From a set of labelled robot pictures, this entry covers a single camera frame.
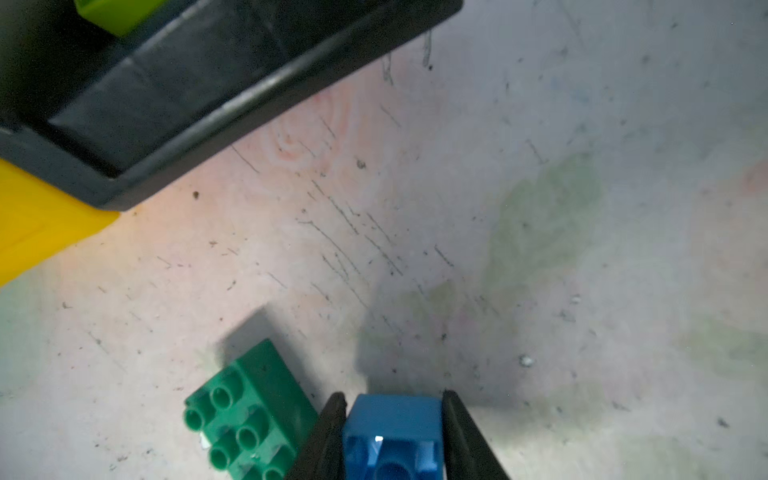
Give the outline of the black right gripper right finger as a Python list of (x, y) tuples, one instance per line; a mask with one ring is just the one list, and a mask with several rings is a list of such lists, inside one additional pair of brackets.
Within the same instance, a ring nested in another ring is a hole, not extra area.
[(442, 396), (444, 464), (448, 480), (509, 480), (464, 402), (453, 390)]

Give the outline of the lime lego brick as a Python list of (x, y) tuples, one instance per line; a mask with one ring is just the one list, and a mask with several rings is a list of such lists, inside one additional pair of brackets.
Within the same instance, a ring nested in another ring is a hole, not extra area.
[(85, 20), (123, 37), (133, 31), (165, 0), (75, 0), (77, 13)]

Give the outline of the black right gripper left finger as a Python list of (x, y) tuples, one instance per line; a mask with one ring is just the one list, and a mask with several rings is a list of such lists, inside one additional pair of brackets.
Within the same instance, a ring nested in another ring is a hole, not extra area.
[(333, 393), (322, 409), (286, 480), (343, 480), (345, 478), (342, 430), (347, 403), (342, 392)]

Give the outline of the blue lego brick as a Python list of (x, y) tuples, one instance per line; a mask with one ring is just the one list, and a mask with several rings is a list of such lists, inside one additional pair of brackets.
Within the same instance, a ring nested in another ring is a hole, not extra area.
[(442, 479), (442, 404), (433, 397), (360, 394), (342, 429), (347, 479)]

